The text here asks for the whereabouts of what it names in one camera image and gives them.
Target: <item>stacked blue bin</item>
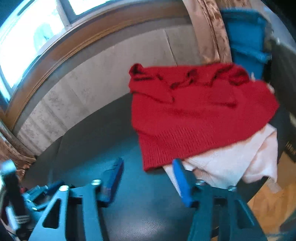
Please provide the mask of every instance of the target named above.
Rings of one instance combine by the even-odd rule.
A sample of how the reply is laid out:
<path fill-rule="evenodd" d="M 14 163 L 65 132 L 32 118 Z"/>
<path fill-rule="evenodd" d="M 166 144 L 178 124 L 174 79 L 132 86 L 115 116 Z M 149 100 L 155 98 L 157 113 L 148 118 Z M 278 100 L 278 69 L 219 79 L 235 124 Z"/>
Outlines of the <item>stacked blue bin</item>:
<path fill-rule="evenodd" d="M 223 9 L 221 14 L 232 61 L 261 79 L 264 65 L 271 59 L 269 53 L 263 52 L 267 20 L 252 9 Z"/>

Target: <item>curtain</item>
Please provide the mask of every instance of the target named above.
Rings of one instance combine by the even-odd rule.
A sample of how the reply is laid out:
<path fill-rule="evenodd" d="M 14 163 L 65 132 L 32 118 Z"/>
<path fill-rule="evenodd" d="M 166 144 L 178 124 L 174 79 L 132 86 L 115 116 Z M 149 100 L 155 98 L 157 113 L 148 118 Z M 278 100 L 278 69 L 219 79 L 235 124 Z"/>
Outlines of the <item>curtain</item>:
<path fill-rule="evenodd" d="M 16 168 L 19 180 L 25 171 L 36 161 L 36 158 L 10 131 L 0 122 L 0 166 L 1 162 L 11 159 Z"/>
<path fill-rule="evenodd" d="M 203 64 L 232 62 L 229 40 L 219 8 L 248 7 L 249 0 L 183 0 L 189 13 Z"/>

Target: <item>metal screw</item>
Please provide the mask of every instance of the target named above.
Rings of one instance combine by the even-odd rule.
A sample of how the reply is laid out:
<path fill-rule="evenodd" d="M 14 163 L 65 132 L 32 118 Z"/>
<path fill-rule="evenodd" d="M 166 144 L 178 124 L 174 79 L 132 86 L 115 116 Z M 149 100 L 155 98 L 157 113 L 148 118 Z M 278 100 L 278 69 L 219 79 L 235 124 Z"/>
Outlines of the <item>metal screw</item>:
<path fill-rule="evenodd" d="M 205 186 L 205 185 L 207 185 L 207 183 L 204 180 L 197 180 L 195 185 L 196 186 Z"/>
<path fill-rule="evenodd" d="M 237 191 L 237 187 L 235 187 L 235 186 L 229 186 L 228 187 L 228 191 L 236 192 Z"/>
<path fill-rule="evenodd" d="M 91 184 L 92 184 L 93 186 L 100 185 L 101 183 L 102 183 L 102 181 L 101 181 L 100 179 L 95 179 L 95 180 L 93 180 L 93 181 L 91 182 Z"/>
<path fill-rule="evenodd" d="M 59 190 L 60 190 L 61 192 L 68 191 L 68 190 L 69 190 L 69 186 L 67 186 L 67 185 L 60 186 Z"/>

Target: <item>red knit garment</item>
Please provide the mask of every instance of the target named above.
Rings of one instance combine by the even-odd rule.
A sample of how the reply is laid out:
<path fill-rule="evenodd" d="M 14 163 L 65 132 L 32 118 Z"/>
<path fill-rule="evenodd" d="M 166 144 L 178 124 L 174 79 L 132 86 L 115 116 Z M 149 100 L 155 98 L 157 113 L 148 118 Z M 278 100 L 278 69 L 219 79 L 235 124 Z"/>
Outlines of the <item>red knit garment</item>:
<path fill-rule="evenodd" d="M 131 67 L 132 126 L 145 171 L 251 137 L 279 104 L 238 65 Z"/>

